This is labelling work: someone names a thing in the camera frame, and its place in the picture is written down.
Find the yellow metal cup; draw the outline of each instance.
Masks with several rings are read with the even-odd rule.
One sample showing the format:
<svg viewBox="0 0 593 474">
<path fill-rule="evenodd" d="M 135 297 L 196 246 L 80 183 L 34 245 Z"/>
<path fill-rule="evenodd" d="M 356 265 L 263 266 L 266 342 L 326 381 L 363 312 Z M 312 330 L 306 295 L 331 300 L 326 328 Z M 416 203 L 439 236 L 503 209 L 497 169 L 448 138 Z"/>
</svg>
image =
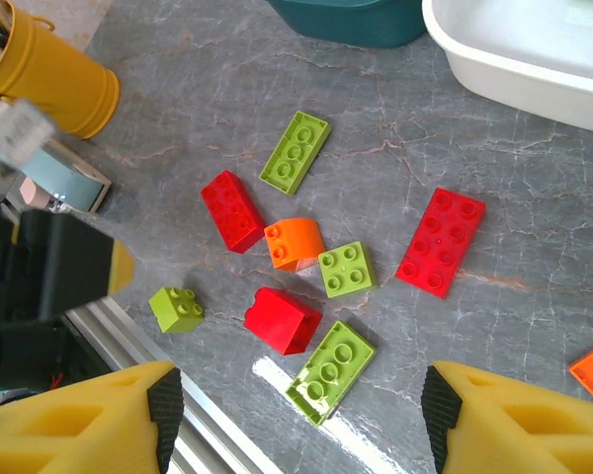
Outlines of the yellow metal cup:
<svg viewBox="0 0 593 474">
<path fill-rule="evenodd" d="M 56 36 L 54 24 L 8 2 L 13 26 L 0 58 L 0 100 L 24 97 L 77 138 L 97 134 L 119 102 L 119 79 Z"/>
</svg>

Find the red 2x4 brick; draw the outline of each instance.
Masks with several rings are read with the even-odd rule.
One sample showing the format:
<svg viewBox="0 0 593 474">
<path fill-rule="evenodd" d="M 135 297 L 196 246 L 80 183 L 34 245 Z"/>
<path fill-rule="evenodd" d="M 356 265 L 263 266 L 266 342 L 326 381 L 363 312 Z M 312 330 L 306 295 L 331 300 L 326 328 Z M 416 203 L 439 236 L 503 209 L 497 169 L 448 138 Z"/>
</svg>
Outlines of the red 2x4 brick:
<svg viewBox="0 0 593 474">
<path fill-rule="evenodd" d="M 323 315 L 286 291 L 260 288 L 244 315 L 244 328 L 282 356 L 305 351 Z"/>
<path fill-rule="evenodd" d="M 202 189 L 226 248 L 243 254 L 264 236 L 266 224 L 242 182 L 226 170 Z"/>
<path fill-rule="evenodd" d="M 480 200 L 437 188 L 395 276 L 446 298 L 484 214 Z"/>
</svg>

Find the teal container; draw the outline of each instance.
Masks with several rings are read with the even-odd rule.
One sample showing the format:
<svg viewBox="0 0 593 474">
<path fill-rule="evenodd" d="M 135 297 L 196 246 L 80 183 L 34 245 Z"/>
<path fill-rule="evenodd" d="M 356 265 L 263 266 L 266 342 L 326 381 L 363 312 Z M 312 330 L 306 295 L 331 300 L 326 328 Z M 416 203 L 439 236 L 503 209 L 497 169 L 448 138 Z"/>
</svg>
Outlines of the teal container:
<svg viewBox="0 0 593 474">
<path fill-rule="evenodd" d="M 268 0 L 305 37 L 362 47 L 396 47 L 426 31 L 422 0 Z"/>
</svg>

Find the lime green 2x2 brick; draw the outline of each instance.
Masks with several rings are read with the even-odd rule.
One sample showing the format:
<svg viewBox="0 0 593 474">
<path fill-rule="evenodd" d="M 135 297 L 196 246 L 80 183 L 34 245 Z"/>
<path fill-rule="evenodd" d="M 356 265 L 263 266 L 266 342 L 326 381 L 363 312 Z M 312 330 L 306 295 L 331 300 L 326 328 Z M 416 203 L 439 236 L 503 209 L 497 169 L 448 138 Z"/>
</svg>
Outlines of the lime green 2x2 brick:
<svg viewBox="0 0 593 474">
<path fill-rule="evenodd" d="M 367 247 L 354 242 L 318 256 L 327 296 L 335 298 L 378 287 Z"/>
<path fill-rule="evenodd" d="M 190 289 L 162 288 L 149 300 L 163 333 L 188 333 L 205 320 Z"/>
<path fill-rule="evenodd" d="M 286 393 L 319 426 L 375 353 L 373 346 L 345 323 L 337 321 Z"/>
<path fill-rule="evenodd" d="M 259 179 L 292 196 L 331 129 L 326 121 L 297 112 Z"/>
</svg>

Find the white plastic tub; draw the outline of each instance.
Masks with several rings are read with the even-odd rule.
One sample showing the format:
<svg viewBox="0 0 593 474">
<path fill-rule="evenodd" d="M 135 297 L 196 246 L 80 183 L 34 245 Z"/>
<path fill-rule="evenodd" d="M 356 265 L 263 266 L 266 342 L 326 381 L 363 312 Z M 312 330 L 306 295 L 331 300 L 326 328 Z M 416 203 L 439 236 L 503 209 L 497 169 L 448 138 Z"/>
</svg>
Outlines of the white plastic tub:
<svg viewBox="0 0 593 474">
<path fill-rule="evenodd" d="M 494 101 L 593 130 L 593 0 L 423 0 L 457 79 Z"/>
</svg>

